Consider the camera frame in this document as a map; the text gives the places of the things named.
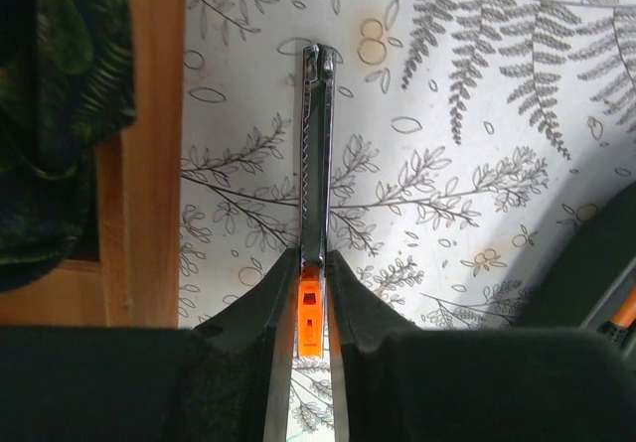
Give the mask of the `dark patterned rolled cloth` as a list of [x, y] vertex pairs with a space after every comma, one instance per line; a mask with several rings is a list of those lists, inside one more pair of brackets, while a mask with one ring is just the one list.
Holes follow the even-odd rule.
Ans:
[[81, 241], [93, 153], [136, 117], [129, 0], [1, 0], [1, 288]]

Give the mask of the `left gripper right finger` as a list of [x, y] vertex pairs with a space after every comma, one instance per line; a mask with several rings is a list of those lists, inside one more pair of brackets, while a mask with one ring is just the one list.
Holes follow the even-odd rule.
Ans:
[[635, 378], [575, 329], [423, 330], [327, 257], [340, 441], [631, 441]]

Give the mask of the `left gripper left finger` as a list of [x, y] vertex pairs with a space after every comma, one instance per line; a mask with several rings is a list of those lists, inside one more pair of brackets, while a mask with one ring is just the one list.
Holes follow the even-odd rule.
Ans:
[[282, 441], [299, 256], [192, 329], [5, 327], [5, 441]]

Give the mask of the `black plastic tool case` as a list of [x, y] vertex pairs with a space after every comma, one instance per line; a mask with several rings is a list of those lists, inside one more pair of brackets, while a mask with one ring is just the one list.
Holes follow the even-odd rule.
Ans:
[[578, 328], [635, 360], [635, 186], [575, 234], [517, 319], [518, 328]]

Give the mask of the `orange utility knife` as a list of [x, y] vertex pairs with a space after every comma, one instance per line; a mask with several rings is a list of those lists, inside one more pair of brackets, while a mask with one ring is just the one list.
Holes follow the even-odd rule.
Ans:
[[321, 358], [326, 322], [326, 255], [331, 187], [335, 50], [312, 44], [302, 54], [300, 273], [297, 354]]

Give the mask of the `wooden compartment tray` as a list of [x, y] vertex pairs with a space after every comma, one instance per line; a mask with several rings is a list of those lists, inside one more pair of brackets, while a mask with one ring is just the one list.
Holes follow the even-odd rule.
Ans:
[[178, 322], [185, 0], [131, 0], [137, 119], [96, 151], [99, 262], [43, 283], [51, 324]]

